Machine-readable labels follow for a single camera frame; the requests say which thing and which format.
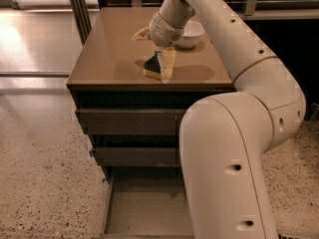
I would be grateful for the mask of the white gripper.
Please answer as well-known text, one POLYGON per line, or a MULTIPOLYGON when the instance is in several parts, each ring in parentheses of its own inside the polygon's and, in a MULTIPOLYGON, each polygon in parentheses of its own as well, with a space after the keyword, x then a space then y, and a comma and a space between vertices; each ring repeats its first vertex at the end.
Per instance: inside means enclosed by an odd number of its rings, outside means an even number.
POLYGON ((143 27, 135 32, 132 36, 133 41, 151 40, 160 47, 167 47, 157 52, 160 67, 161 80, 164 83, 170 81, 175 64, 175 46, 181 38, 183 30, 171 26, 156 12, 150 21, 149 27, 143 27))

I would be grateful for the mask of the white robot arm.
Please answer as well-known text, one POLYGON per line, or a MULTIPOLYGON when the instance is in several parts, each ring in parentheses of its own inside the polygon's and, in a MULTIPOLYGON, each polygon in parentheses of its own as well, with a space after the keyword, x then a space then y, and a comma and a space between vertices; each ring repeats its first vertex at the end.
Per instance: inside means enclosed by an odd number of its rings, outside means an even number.
POLYGON ((194 103, 179 129, 179 153, 195 239, 278 239, 261 155, 291 137, 306 102, 296 80, 223 0, 164 0, 137 39, 162 47, 198 17, 235 90, 194 103))

